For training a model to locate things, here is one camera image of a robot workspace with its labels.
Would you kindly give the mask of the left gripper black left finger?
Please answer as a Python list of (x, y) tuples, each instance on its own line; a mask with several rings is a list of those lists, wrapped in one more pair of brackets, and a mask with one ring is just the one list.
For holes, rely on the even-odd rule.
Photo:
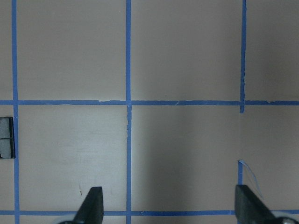
[(103, 221), (102, 187), (92, 187), (77, 211), (73, 223), (101, 224)]

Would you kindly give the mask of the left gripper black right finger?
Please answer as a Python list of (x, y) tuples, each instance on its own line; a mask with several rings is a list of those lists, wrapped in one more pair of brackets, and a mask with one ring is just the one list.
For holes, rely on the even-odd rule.
[(247, 185), (235, 186), (235, 216), (240, 224), (275, 224), (277, 219)]

